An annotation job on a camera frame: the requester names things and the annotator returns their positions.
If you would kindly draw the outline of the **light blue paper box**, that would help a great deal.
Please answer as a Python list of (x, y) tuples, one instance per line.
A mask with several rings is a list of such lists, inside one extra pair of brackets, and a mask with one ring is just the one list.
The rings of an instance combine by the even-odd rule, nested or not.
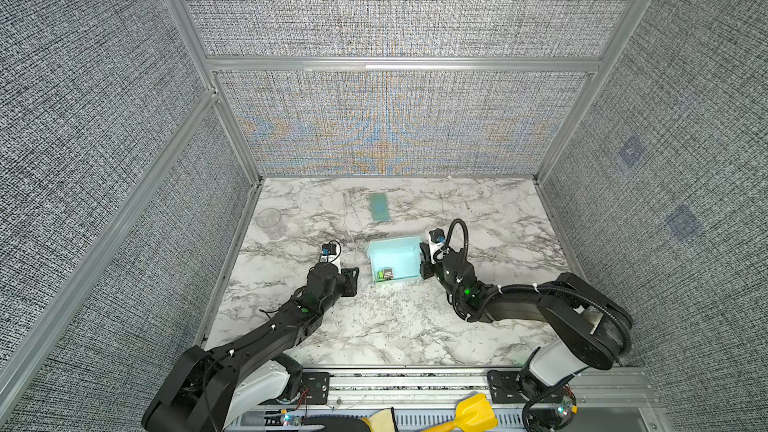
[(372, 278), (376, 284), (376, 272), (382, 268), (392, 268), (393, 281), (405, 281), (420, 278), (419, 236), (396, 237), (371, 241), (367, 256), (371, 263)]

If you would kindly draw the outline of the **small green electronic module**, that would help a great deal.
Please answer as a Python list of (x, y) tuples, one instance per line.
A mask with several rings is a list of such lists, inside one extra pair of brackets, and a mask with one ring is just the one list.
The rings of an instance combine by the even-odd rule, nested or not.
[(376, 272), (376, 282), (387, 282), (395, 279), (395, 273), (392, 268), (382, 268)]

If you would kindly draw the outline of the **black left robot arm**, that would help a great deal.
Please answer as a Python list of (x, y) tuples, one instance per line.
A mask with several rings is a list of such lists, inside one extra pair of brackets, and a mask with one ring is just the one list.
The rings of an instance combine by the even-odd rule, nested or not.
[(237, 387), (322, 324), (341, 297), (357, 294), (360, 271), (319, 262), (305, 286), (266, 323), (222, 346), (187, 349), (176, 360), (141, 419), (146, 431), (221, 431)]

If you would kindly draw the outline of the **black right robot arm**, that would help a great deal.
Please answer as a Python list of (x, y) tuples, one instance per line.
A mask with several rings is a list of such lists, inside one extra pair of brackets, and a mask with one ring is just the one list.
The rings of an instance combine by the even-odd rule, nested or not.
[(630, 314), (573, 273), (542, 284), (479, 280), (463, 250), (422, 244), (420, 273), (436, 278), (454, 313), (467, 323), (527, 320), (548, 324), (557, 339), (537, 349), (524, 375), (553, 386), (588, 368), (609, 370), (632, 348)]

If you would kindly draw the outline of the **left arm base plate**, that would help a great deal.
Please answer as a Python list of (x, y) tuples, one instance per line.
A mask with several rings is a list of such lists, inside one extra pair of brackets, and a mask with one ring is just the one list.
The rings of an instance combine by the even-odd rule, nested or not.
[(295, 405), (302, 398), (303, 404), (326, 405), (330, 391), (331, 374), (328, 372), (296, 372), (289, 376), (280, 399)]

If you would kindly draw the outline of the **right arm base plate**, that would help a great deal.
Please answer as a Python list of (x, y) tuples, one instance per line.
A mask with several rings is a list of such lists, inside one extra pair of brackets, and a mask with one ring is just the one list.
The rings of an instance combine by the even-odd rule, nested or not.
[(524, 404), (548, 388), (527, 369), (493, 369), (486, 379), (493, 404)]

